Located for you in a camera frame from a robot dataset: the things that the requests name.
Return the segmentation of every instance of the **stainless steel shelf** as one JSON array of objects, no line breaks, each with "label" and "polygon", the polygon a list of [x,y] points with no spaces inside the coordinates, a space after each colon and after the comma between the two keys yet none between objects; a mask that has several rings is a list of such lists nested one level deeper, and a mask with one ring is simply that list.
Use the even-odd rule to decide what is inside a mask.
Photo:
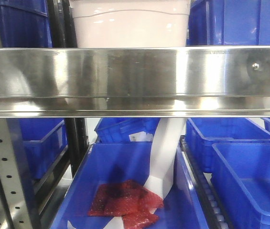
[{"label": "stainless steel shelf", "polygon": [[0,117],[270,116],[270,46],[0,49]]}]

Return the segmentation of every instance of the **storage shelf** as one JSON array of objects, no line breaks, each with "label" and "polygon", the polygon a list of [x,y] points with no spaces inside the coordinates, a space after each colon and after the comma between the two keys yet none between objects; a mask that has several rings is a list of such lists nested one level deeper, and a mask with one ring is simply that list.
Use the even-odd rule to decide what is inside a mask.
[{"label": "storage shelf", "polygon": [[0,49],[0,117],[270,116],[270,46]]}]

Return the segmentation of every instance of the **screw head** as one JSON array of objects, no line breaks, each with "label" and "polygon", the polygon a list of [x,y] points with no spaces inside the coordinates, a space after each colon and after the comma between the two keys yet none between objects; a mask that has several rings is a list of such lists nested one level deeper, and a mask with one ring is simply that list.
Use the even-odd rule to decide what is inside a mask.
[{"label": "screw head", "polygon": [[257,71],[257,70],[259,70],[260,65],[258,63],[253,63],[252,68],[254,69],[254,71]]}]

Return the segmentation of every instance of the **white container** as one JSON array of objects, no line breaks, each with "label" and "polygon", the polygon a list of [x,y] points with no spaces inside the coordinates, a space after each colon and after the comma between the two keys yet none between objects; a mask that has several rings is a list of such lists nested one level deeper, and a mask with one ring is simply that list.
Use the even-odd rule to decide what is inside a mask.
[{"label": "white container", "polygon": [[71,0],[79,48],[181,47],[190,0]]}]

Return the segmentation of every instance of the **red plastic package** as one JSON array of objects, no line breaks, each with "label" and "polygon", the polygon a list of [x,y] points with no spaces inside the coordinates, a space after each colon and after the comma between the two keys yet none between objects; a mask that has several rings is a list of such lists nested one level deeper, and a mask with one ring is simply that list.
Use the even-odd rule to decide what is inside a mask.
[{"label": "red plastic package", "polygon": [[143,229],[159,220],[159,216],[149,211],[139,211],[122,217],[124,229]]},{"label": "red plastic package", "polygon": [[134,180],[119,184],[102,184],[88,212],[89,216],[122,216],[125,229],[142,229],[159,217],[149,210],[162,208],[160,196]]},{"label": "red plastic package", "polygon": [[105,216],[123,216],[138,211],[139,189],[123,189],[120,196],[108,198],[104,209]]}]

